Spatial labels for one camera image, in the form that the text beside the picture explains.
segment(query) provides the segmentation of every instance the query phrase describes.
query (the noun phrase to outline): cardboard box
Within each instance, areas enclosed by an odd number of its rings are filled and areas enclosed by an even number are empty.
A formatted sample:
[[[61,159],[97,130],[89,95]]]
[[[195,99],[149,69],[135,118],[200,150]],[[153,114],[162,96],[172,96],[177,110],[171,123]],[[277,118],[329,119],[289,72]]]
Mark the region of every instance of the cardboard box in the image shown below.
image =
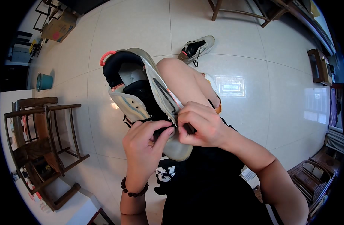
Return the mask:
[[[48,24],[45,24],[42,28],[41,38],[51,39],[56,42],[62,42],[67,35],[75,28],[77,16],[63,11],[61,17],[52,19]]]

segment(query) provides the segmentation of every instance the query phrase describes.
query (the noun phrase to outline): sneaker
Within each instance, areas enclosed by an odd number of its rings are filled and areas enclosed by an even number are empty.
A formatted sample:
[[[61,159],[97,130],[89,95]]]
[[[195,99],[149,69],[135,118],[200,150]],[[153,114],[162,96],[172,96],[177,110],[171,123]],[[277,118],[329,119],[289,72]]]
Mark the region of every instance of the sneaker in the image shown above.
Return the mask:
[[[198,66],[198,57],[210,52],[214,45],[214,37],[211,35],[202,37],[200,39],[187,42],[182,48],[178,56],[186,64],[193,62],[194,66]]]
[[[129,127],[138,120],[166,120],[177,127],[177,114],[181,108],[147,52],[138,48],[110,51],[102,56],[100,65],[109,84],[111,99],[125,114],[123,121]],[[155,138],[165,129],[157,130]],[[189,157],[193,146],[181,144],[178,135],[176,128],[163,153],[172,160],[183,161]]]
[[[217,85],[214,82],[214,79],[210,75],[206,74],[205,72],[201,72],[202,76],[203,76],[203,74],[204,74],[204,78],[209,82],[209,84],[211,85],[212,89],[214,90],[214,92],[216,93],[217,97],[219,98],[219,107],[217,109],[215,109],[215,110],[216,110],[216,112],[218,114],[220,114],[221,111],[222,111],[222,101],[221,101],[221,99],[220,99],[220,97],[218,95]]]

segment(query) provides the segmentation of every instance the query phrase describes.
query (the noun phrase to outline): orange pull loop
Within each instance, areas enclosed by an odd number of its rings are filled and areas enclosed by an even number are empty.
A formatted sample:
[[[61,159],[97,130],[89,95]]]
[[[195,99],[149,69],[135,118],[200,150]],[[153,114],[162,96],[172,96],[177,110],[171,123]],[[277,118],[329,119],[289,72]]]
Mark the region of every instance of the orange pull loop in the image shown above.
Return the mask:
[[[104,66],[104,65],[106,64],[105,62],[103,62],[104,59],[105,59],[107,56],[113,55],[113,54],[116,54],[116,53],[117,53],[116,51],[109,51],[109,52],[106,52],[106,53],[102,56],[102,58],[101,58],[101,60],[100,60],[100,65],[101,65],[101,66]]]

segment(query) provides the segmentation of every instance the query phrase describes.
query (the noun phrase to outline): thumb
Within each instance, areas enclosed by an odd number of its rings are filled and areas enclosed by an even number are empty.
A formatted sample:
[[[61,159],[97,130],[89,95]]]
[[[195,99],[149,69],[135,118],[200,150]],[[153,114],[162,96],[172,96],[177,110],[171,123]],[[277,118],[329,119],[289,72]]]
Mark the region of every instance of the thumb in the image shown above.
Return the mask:
[[[153,149],[156,149],[157,151],[160,151],[162,153],[168,139],[169,136],[173,133],[174,128],[167,128],[165,129],[161,135],[159,135],[158,139],[156,140],[156,142],[154,143]]]
[[[188,134],[187,130],[183,126],[179,126],[178,131],[179,131],[179,139],[178,139],[179,142],[181,142],[182,144],[199,146],[197,144],[198,139],[196,138],[196,136],[194,134]]]

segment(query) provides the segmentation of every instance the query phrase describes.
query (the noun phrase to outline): orange stitching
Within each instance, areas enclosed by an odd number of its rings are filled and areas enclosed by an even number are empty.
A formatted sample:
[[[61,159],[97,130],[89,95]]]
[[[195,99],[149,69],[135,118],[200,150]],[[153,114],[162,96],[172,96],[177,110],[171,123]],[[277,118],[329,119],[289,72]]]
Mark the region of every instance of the orange stitching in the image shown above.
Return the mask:
[[[124,85],[124,83],[120,83],[117,86],[114,86],[113,88],[111,88],[112,92],[114,92],[115,90],[117,90],[118,88],[122,87]]]
[[[169,92],[170,96],[173,98],[174,102],[177,104],[178,108],[181,110],[182,108],[178,105],[177,101],[174,99],[172,92],[167,88],[167,91]]]

